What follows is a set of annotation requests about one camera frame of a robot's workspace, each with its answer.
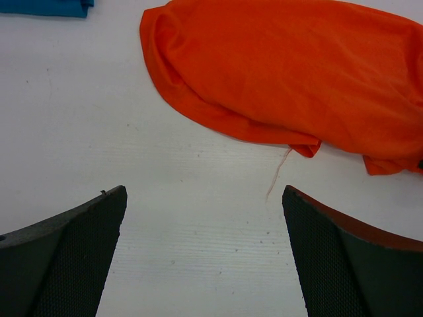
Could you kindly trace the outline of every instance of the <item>folded blue cloth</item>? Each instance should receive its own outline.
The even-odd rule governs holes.
[[[86,18],[94,0],[0,0],[0,13]]]

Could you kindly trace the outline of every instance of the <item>white surface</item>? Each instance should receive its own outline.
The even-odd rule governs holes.
[[[356,2],[423,22],[421,0]],[[87,20],[0,15],[0,232],[125,185],[100,317],[305,317],[286,184],[423,240],[422,177],[370,177],[359,156],[327,146],[291,153],[266,205],[286,148],[214,133],[154,89],[138,26],[164,3],[98,0]]]

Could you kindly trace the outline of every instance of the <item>loose thread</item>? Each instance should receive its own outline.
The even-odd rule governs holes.
[[[278,165],[278,168],[276,169],[275,176],[273,176],[272,184],[270,185],[269,190],[267,191],[267,194],[266,194],[266,203],[269,200],[269,195],[270,195],[270,193],[272,193],[273,187],[276,184],[276,180],[278,179],[280,168],[282,167],[282,165],[284,165],[284,163],[285,163],[286,159],[288,158],[288,155],[291,153],[291,151],[292,151],[292,149],[288,149],[285,152],[284,157],[282,158],[282,160],[280,161],[280,163]]]

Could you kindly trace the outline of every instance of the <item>red-orange fabric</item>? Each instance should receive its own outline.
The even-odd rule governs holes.
[[[192,120],[370,174],[423,173],[423,26],[332,0],[173,0],[140,25],[161,96]]]

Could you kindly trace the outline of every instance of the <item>white tabletop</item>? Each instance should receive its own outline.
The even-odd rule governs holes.
[[[353,1],[423,22],[421,0]],[[116,185],[129,200],[98,316],[307,315],[281,193],[291,184],[423,240],[423,178],[358,155],[291,153],[191,122],[144,65],[138,26],[165,0],[98,0],[87,20],[0,15],[0,232]]]

